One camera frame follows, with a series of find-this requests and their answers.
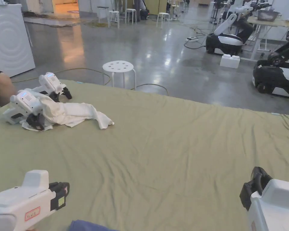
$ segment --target sticker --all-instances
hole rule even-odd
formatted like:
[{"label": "sticker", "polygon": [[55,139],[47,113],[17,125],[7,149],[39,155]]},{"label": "sticker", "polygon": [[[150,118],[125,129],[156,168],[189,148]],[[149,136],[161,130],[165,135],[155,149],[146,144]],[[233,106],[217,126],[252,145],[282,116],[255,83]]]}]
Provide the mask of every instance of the sticker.
[{"label": "sticker", "polygon": [[65,202],[65,199],[64,197],[61,197],[59,200],[58,200],[58,206],[60,207],[61,205],[63,205]]},{"label": "sticker", "polygon": [[253,221],[253,222],[251,223],[251,230],[252,230],[252,231],[257,231],[256,225],[255,225],[255,221]]},{"label": "sticker", "polygon": [[38,216],[41,212],[41,207],[37,207],[35,209],[32,209],[31,211],[29,211],[28,213],[26,213],[25,215],[25,221],[28,221],[36,216]]}]

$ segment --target white cloth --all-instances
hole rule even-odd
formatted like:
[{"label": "white cloth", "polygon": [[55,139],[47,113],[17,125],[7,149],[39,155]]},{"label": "white cloth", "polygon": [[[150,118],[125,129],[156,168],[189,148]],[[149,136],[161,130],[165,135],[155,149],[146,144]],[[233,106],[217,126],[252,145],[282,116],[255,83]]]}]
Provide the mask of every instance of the white cloth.
[{"label": "white cloth", "polygon": [[[72,128],[86,119],[97,120],[100,129],[106,129],[109,125],[115,124],[105,114],[96,111],[95,107],[91,104],[56,103],[46,95],[32,91],[31,93],[37,97],[42,104],[42,113],[45,117],[44,131],[52,129],[54,124],[67,125]],[[22,121],[21,126],[28,130],[37,131],[36,129],[29,126],[26,121]]]}]

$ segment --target white robot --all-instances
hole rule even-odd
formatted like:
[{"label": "white robot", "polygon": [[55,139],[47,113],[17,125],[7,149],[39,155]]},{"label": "white robot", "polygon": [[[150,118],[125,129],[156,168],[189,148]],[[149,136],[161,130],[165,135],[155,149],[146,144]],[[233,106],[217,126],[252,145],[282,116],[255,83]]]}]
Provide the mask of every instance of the white robot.
[{"label": "white robot", "polygon": [[213,54],[219,49],[224,54],[238,55],[243,46],[243,41],[236,35],[227,35],[223,32],[229,28],[235,21],[240,19],[241,14],[247,15],[253,11],[271,6],[268,3],[259,3],[253,6],[243,6],[244,0],[228,0],[231,5],[228,12],[233,12],[212,34],[206,39],[206,50],[209,54]]},{"label": "white robot", "polygon": [[289,182],[255,167],[240,193],[251,231],[289,231]]},{"label": "white robot", "polygon": [[12,125],[27,119],[30,126],[37,130],[43,130],[44,117],[42,115],[42,105],[29,91],[20,91],[17,95],[12,95],[10,99],[12,108],[3,113],[3,117]]},{"label": "white robot", "polygon": [[21,187],[0,192],[0,231],[25,231],[66,205],[67,182],[49,183],[46,170],[26,173]]},{"label": "white robot", "polygon": [[59,102],[59,95],[65,95],[69,100],[72,98],[70,91],[65,84],[62,84],[54,73],[47,72],[39,77],[40,87],[32,89],[32,91],[48,95],[55,102]]}]

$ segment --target white box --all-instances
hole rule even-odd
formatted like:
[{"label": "white box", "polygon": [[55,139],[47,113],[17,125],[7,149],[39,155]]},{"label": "white box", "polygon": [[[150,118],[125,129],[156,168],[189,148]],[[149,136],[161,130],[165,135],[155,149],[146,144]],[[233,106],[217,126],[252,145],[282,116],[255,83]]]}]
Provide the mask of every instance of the white box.
[{"label": "white box", "polygon": [[222,56],[220,66],[230,67],[237,69],[239,67],[240,57],[239,56],[231,56],[230,54],[224,54]]}]

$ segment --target doorway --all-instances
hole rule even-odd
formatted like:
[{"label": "doorway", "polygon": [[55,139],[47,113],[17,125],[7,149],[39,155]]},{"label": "doorway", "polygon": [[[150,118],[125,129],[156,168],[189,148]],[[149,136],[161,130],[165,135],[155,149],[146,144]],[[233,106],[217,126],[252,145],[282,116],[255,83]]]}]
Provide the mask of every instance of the doorway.
[{"label": "doorway", "polygon": [[78,0],[52,0],[57,14],[79,14]]}]

